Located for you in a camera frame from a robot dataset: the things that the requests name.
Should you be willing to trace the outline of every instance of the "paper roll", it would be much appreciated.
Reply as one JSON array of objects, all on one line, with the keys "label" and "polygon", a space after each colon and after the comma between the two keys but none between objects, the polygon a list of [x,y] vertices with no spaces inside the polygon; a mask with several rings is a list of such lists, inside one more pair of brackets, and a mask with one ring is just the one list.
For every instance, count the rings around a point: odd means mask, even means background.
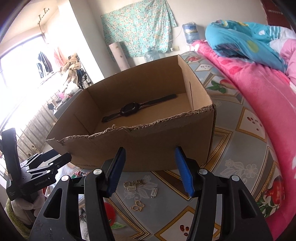
[{"label": "paper roll", "polygon": [[130,66],[128,64],[128,61],[126,59],[126,56],[124,55],[123,53],[123,50],[120,46],[120,43],[119,42],[115,42],[115,43],[112,43],[109,45],[111,51],[112,51],[112,54],[120,68],[121,71],[124,71],[126,69],[129,69]]}]

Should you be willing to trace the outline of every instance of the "torn cardboard edge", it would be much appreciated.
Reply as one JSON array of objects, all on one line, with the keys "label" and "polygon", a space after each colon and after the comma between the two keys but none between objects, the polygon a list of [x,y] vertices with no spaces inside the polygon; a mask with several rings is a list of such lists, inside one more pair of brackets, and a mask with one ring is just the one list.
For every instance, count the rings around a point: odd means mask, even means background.
[{"label": "torn cardboard edge", "polygon": [[[61,144],[63,146],[67,141],[72,140],[72,139],[78,139],[78,138],[93,139],[93,138],[95,138],[95,137],[97,137],[99,135],[102,135],[102,134],[105,134],[105,133],[108,133],[108,132],[110,133],[112,131],[122,130],[122,129],[124,129],[127,132],[132,132],[134,130],[143,129],[143,128],[146,128],[146,127],[149,127],[149,126],[154,126],[154,125],[157,125],[158,123],[162,123],[162,122],[169,121],[169,120],[172,120],[172,119],[176,119],[176,118],[179,118],[179,117],[190,116],[190,115],[195,115],[195,114],[201,114],[201,113],[205,113],[205,112],[208,112],[208,111],[211,111],[211,110],[215,110],[215,104],[202,107],[201,109],[198,109],[198,110],[191,110],[191,111],[188,111],[188,112],[185,112],[185,113],[174,115],[172,117],[168,117],[168,118],[165,118],[165,119],[156,120],[156,121],[154,121],[152,123],[149,123],[149,124],[136,125],[136,126],[132,126],[132,127],[127,127],[127,126],[110,127],[110,128],[105,129],[102,132],[98,132],[98,133],[95,133],[95,134],[92,134],[92,135],[73,135],[73,136],[65,137],[65,138],[63,138],[61,140],[56,140],[55,138],[52,138],[52,139],[46,139],[45,141],[53,140],[53,141],[56,141],[56,142],[58,142],[59,144]],[[214,127],[215,127],[215,119],[216,119],[216,114],[214,116],[214,122],[213,122],[212,139],[213,139],[213,133],[214,133]]]}]

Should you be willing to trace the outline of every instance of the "glove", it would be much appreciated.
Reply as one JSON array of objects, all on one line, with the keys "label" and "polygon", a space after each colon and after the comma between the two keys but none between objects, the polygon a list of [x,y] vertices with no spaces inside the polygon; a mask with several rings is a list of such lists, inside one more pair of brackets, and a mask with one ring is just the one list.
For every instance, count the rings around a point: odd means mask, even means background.
[{"label": "glove", "polygon": [[45,202],[44,194],[42,190],[38,191],[38,197],[34,203],[30,203],[23,198],[16,198],[11,202],[11,206],[14,214],[26,225],[31,225],[33,222],[30,220],[25,210],[34,209],[34,216],[37,217],[43,204]]}]

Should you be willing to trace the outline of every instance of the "green floral cloth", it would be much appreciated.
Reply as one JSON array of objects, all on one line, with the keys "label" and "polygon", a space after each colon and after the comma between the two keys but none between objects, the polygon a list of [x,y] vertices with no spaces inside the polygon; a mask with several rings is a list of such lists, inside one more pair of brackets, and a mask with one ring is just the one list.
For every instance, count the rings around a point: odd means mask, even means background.
[{"label": "green floral cloth", "polygon": [[106,44],[118,41],[128,58],[171,48],[176,21],[166,0],[143,0],[101,16]]}]

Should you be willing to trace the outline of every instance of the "blue blanket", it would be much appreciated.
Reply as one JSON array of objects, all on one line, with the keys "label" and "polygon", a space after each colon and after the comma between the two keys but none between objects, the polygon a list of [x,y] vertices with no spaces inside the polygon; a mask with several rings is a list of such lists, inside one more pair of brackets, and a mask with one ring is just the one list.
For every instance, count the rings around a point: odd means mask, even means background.
[{"label": "blue blanket", "polygon": [[280,33],[278,26],[218,20],[207,27],[205,37],[219,56],[247,57],[285,73],[287,64],[270,47],[271,41],[280,38]]}]

